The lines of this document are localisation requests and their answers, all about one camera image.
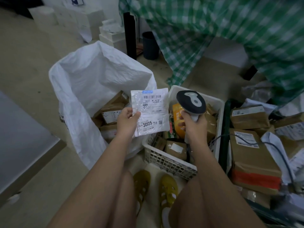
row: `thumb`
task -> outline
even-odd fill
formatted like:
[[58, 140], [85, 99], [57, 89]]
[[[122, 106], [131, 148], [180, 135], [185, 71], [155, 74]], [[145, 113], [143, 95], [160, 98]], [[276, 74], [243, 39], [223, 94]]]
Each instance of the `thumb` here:
[[186, 126], [187, 125], [189, 126], [189, 125], [191, 125], [191, 124], [194, 123], [193, 120], [192, 120], [192, 118], [190, 117], [190, 115], [188, 113], [186, 113], [185, 111], [182, 111], [181, 115], [183, 116], [183, 118], [185, 120]]
[[139, 117], [141, 115], [140, 111], [137, 111], [133, 116], [132, 116], [132, 120], [134, 120], [135, 122], [138, 121]]

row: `hand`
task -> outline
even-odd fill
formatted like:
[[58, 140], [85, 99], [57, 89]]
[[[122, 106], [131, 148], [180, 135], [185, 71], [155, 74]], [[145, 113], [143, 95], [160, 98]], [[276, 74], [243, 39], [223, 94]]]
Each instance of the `hand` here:
[[117, 134], [116, 137], [120, 139], [132, 140], [135, 132], [137, 121], [140, 117], [140, 112], [137, 111], [132, 116], [132, 108], [125, 107], [117, 118]]
[[194, 122], [188, 113], [182, 111], [180, 119], [184, 119], [185, 122], [179, 123], [178, 126], [186, 126], [187, 137], [190, 141], [190, 145], [197, 143], [208, 145], [207, 120], [205, 118], [205, 114], [200, 115], [197, 122]]

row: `forearm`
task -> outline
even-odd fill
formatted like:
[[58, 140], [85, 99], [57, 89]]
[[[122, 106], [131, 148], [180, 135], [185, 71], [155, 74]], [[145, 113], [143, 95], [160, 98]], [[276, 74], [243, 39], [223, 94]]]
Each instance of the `forearm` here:
[[48, 227], [105, 227], [123, 170], [128, 141], [114, 138]]
[[236, 191], [207, 144], [191, 144], [203, 200], [214, 227], [264, 227]]

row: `large white bag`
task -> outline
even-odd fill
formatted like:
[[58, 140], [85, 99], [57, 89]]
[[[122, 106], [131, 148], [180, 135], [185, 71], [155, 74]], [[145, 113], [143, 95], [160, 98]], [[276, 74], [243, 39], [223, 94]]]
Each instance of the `large white bag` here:
[[[131, 98], [131, 90], [157, 89], [152, 71], [100, 41], [55, 63], [49, 78], [59, 100], [59, 114], [89, 169], [108, 145], [90, 117], [120, 90]], [[142, 149], [141, 142], [142, 137], [133, 139], [128, 157]]]

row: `printed number 3005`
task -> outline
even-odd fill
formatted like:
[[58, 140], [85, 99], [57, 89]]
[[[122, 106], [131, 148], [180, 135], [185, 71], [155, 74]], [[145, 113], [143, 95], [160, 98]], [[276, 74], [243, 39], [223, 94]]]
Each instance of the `printed number 3005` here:
[[152, 121], [149, 121], [149, 122], [143, 123], [143, 127], [146, 127], [146, 126], [151, 126], [151, 125], [152, 125]]

